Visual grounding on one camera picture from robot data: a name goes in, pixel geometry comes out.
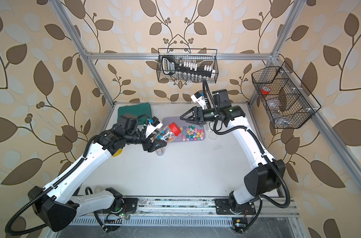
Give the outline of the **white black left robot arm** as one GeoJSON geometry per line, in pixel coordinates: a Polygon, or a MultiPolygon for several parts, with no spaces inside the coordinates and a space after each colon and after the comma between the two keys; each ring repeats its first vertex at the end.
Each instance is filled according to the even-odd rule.
{"type": "Polygon", "coordinates": [[[111,129],[90,138],[81,157],[62,174],[44,187],[35,186],[29,191],[29,202],[10,218],[5,233],[22,236],[45,227],[58,232],[79,216],[111,208],[122,198],[113,188],[83,196],[76,196],[75,192],[96,168],[127,144],[141,144],[147,152],[154,152],[167,145],[165,141],[153,138],[153,133],[163,126],[158,118],[148,118],[142,130],[137,128],[138,119],[134,115],[125,114],[111,129]],[[13,230],[12,225],[29,207],[44,223],[23,231],[13,230]]]}

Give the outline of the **clear plastic jar lid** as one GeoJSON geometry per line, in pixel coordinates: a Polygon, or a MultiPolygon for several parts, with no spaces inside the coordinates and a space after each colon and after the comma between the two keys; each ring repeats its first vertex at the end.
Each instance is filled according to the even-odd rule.
{"type": "Polygon", "coordinates": [[[208,138],[210,140],[216,140],[218,138],[218,135],[215,134],[213,131],[208,133],[208,138]]]}

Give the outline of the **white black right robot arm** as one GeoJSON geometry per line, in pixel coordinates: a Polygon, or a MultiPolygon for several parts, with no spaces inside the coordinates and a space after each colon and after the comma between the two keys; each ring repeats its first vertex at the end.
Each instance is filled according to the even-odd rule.
{"type": "Polygon", "coordinates": [[[209,124],[212,132],[219,136],[233,133],[241,145],[251,171],[245,175],[244,185],[230,193],[230,211],[241,214],[254,202],[260,203],[251,221],[233,224],[235,233],[244,234],[258,219],[264,200],[278,208],[289,207],[291,196],[283,178],[286,165],[268,152],[252,130],[242,108],[232,106],[226,89],[211,92],[205,79],[202,87],[202,93],[191,96],[199,106],[192,107],[180,119],[195,125],[209,124]]]}

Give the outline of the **red lid candy jar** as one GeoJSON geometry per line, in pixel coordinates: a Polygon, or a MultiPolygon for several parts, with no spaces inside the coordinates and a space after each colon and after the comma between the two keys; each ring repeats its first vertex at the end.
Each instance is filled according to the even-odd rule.
{"type": "Polygon", "coordinates": [[[164,131],[166,133],[165,142],[167,142],[167,143],[172,142],[174,139],[176,139],[181,134],[181,130],[176,123],[171,123],[167,126],[162,126],[159,129],[159,132],[160,131],[164,131]]]}

